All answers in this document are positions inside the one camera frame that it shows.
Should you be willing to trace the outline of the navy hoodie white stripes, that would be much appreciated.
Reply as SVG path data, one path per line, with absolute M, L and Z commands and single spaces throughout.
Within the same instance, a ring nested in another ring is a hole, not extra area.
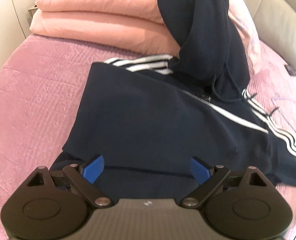
M 250 72 L 229 0 L 157 0 L 180 46 L 166 55 L 95 62 L 62 153 L 52 165 L 101 155 L 94 185 L 113 200 L 180 199 L 197 187 L 192 157 L 234 172 L 259 168 L 296 187 L 296 144 L 247 92 Z

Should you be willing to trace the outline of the small black device on bed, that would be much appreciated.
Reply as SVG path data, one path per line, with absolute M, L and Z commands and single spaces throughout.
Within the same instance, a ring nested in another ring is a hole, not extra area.
M 296 76 L 296 70 L 291 65 L 285 64 L 284 67 L 290 76 Z

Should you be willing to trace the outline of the pink folded duvet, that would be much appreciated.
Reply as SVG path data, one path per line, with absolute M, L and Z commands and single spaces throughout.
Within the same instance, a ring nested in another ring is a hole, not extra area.
M 94 42 L 145 55 L 177 56 L 179 45 L 157 0 L 36 0 L 30 31 Z

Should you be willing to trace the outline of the pink floral pillow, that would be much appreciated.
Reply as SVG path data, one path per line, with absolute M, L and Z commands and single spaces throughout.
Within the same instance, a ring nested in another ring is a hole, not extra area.
M 252 74 L 261 70 L 261 49 L 258 33 L 244 0 L 229 0 L 228 16 L 235 25 L 244 46 Z

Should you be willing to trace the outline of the grey bedside table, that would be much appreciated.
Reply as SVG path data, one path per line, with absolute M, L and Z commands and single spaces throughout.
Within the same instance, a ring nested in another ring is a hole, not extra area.
M 36 4 L 28 9 L 28 24 L 29 25 L 31 25 L 32 18 L 37 10 L 38 10 L 38 6 Z

